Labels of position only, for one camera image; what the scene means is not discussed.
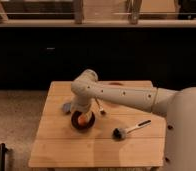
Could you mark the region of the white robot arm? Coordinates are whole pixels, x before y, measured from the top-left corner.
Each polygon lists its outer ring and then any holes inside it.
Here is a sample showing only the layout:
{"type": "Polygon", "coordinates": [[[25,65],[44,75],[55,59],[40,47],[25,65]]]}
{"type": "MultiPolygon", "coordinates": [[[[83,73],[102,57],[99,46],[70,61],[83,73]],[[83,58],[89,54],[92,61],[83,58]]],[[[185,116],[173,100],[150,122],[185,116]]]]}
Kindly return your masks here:
{"type": "Polygon", "coordinates": [[[166,119],[163,171],[196,171],[196,87],[165,88],[101,84],[87,69],[72,83],[72,109],[87,113],[91,99],[151,112],[166,119]]]}

